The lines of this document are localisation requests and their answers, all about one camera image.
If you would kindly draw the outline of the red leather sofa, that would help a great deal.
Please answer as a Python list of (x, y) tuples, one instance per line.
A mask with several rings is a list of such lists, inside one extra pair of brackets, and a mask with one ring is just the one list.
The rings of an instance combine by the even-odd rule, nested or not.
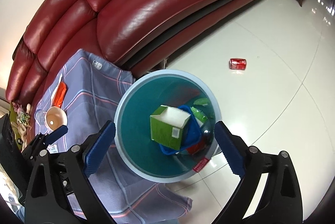
[(141, 76), (253, 0), (45, 0), (15, 49), (6, 98), (34, 104), (79, 49)]

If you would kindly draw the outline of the pink paper cup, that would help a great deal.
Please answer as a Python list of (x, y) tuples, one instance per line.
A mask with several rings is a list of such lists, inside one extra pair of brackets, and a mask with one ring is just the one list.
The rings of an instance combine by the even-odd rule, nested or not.
[(62, 125), (68, 124), (68, 118), (64, 110), (57, 106), (52, 106), (45, 114), (46, 127), (54, 131)]

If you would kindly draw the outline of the blue plaid tablecloth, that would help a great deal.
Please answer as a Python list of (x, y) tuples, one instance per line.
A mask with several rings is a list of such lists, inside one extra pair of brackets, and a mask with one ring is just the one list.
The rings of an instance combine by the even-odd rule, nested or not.
[(82, 146), (97, 137), (84, 155), (84, 174), (117, 223), (176, 222), (192, 208), (192, 200), (170, 191), (164, 184), (145, 180), (121, 159), (116, 144), (114, 117), (122, 96), (134, 78), (103, 58), (78, 50), (61, 67), (38, 102), (34, 114), (35, 133), (50, 133), (46, 114), (56, 105), (56, 91), (66, 91), (61, 112), (68, 132), (49, 146), (53, 153)]

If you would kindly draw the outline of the red yellow snack bag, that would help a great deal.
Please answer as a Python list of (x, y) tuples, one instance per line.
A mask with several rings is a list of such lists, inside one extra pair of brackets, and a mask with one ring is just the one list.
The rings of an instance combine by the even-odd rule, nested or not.
[(206, 145), (207, 145), (206, 139), (202, 138), (202, 140), (199, 143), (187, 148), (186, 151), (190, 155), (194, 155), (194, 154), (198, 153), (199, 151), (202, 151), (203, 149), (205, 149)]

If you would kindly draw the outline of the green pastry box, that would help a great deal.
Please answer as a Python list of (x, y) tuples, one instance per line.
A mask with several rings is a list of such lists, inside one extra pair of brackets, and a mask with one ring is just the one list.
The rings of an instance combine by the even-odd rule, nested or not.
[(150, 115), (151, 140), (178, 150), (189, 118), (190, 114), (176, 107), (160, 105)]

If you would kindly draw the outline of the clear water bottle blue label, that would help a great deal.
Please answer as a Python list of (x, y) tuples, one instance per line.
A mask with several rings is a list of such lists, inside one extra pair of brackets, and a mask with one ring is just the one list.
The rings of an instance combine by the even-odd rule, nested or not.
[(35, 133), (48, 133), (48, 128), (46, 126), (46, 112), (42, 109), (38, 109), (35, 111), (34, 114), (35, 119)]

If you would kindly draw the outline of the red cola can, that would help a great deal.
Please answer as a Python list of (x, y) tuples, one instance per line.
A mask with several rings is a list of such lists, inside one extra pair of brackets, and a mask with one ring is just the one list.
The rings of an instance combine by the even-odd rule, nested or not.
[(241, 58), (231, 58), (229, 60), (229, 68), (231, 70), (242, 70), (246, 69), (247, 62), (245, 59)]

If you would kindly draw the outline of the orange red packet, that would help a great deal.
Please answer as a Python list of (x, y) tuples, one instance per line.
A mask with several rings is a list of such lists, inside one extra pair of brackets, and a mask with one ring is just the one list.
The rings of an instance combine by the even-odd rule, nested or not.
[(56, 106), (58, 108), (62, 106), (66, 91), (67, 91), (67, 86), (63, 81), (61, 81), (60, 84), (58, 85), (56, 94), (54, 96), (52, 106)]

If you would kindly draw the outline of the candy jar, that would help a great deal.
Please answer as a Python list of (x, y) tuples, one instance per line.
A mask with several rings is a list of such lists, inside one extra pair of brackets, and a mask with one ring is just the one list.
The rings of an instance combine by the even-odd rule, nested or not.
[(26, 112), (19, 112), (17, 115), (17, 122), (25, 127), (30, 124), (30, 115)]

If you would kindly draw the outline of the teal trash bin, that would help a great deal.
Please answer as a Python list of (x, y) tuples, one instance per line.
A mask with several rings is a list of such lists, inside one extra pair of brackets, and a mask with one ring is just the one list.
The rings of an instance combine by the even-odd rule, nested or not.
[(174, 183), (201, 171), (219, 151), (214, 125), (219, 104), (208, 86), (179, 70), (136, 81), (115, 114), (116, 148), (137, 175)]

